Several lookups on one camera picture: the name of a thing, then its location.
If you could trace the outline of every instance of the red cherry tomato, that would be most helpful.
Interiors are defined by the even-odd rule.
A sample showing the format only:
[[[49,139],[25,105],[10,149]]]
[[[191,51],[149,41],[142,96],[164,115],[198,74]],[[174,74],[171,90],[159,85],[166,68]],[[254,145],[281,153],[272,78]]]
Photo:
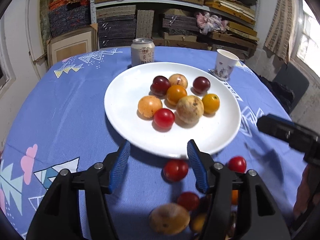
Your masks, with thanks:
[[[247,169],[247,162],[242,156],[236,156],[228,162],[228,168],[231,171],[245,173]]]
[[[172,126],[175,116],[171,110],[161,108],[155,112],[153,118],[157,126],[161,128],[169,128]]]
[[[170,160],[163,168],[163,174],[167,180],[177,182],[188,174],[188,163],[182,160]]]
[[[157,96],[164,96],[167,93],[167,90],[171,87],[171,83],[164,76],[156,76],[153,79],[150,90]]]
[[[177,204],[183,206],[188,211],[193,211],[198,208],[200,199],[193,192],[183,192],[177,200]]]
[[[199,94],[207,92],[210,86],[211,84],[209,79],[205,77],[197,77],[193,82],[193,89]]]

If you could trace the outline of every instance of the orange tomato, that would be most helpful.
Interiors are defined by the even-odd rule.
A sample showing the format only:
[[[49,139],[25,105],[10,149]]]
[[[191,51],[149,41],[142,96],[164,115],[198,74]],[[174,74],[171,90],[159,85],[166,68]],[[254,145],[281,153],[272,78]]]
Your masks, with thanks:
[[[202,98],[204,112],[206,114],[215,113],[220,107],[220,99],[215,94],[207,94]]]
[[[177,105],[180,98],[183,98],[186,96],[187,96],[186,90],[180,85],[173,85],[169,87],[167,91],[167,100],[173,106]]]
[[[239,194],[239,191],[238,190],[233,190],[232,191],[232,205],[237,205],[238,204],[238,194]]]

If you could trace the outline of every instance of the paper cup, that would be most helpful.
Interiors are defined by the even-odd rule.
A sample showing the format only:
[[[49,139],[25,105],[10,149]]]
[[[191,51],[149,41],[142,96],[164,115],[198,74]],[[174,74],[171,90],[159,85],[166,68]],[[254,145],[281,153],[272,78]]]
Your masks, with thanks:
[[[211,73],[216,78],[226,81],[238,61],[239,58],[235,54],[224,49],[217,49],[216,65]]]

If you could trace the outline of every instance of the yellow tomato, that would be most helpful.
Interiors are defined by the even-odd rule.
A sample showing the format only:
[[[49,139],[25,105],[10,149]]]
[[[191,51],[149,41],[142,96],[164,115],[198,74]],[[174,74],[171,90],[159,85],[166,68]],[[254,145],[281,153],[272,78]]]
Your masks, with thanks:
[[[191,222],[190,222],[190,229],[195,233],[201,233],[205,219],[207,217],[206,213],[201,213],[197,215]]]
[[[207,94],[202,98],[202,103],[204,112],[206,114],[213,114],[219,109],[220,99],[215,94]]]
[[[138,111],[146,118],[151,118],[156,111],[162,108],[162,102],[155,96],[145,96],[138,103]]]
[[[186,90],[180,85],[173,85],[169,87],[167,91],[167,100],[173,106],[177,105],[180,98],[183,98],[186,96],[187,96]]]

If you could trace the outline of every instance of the round table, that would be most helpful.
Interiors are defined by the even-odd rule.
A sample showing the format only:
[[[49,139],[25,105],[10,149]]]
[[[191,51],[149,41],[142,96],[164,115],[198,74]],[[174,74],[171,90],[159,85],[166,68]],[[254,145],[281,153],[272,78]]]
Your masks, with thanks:
[[[205,71],[214,67],[215,58],[216,52],[212,51],[155,49],[156,61],[187,64]],[[0,167],[1,208],[22,237],[25,238],[41,199],[61,169],[86,170],[115,152],[123,142],[106,117],[103,99],[110,82],[130,66],[130,48],[65,59],[51,67],[22,105],[7,138]],[[290,118],[245,65],[235,67],[224,84],[238,100],[242,122],[236,138],[213,158],[226,163],[233,156],[242,155],[247,168],[259,173],[289,220],[306,165],[303,155],[284,142],[259,133],[256,122],[269,113]],[[120,239],[168,239],[149,228],[150,211],[175,201],[183,191],[197,192],[191,169],[182,181],[165,182],[161,170],[166,162],[167,159],[132,146],[123,182],[106,196]],[[79,198],[84,237],[90,239],[84,192],[80,191]],[[169,238],[186,240],[189,236],[186,229]]]

